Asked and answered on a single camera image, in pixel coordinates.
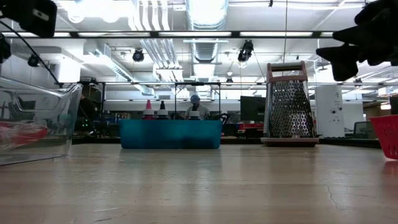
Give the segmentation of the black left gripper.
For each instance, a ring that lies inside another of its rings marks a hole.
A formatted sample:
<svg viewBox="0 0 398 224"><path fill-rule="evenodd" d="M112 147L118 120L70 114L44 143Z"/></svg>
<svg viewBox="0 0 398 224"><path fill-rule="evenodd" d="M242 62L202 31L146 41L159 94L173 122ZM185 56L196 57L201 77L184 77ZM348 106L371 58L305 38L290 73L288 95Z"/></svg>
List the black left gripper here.
<svg viewBox="0 0 398 224"><path fill-rule="evenodd" d="M57 5L52 0L1 0L1 17L16 21L21 29L39 37L53 37Z"/></svg>

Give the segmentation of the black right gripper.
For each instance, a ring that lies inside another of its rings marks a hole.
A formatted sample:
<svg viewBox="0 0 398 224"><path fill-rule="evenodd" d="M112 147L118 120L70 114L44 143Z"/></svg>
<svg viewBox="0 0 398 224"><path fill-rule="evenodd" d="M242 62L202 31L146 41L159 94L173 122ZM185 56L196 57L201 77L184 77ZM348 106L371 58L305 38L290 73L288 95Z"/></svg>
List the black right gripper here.
<svg viewBox="0 0 398 224"><path fill-rule="evenodd" d="M360 58L369 65L389 62L397 65L397 1L378 0L367 3L356 16L359 26L336 31L332 38L344 43L363 45ZM343 82L358 73L359 49L353 45L324 47L316 54L329 61L333 79Z"/></svg>

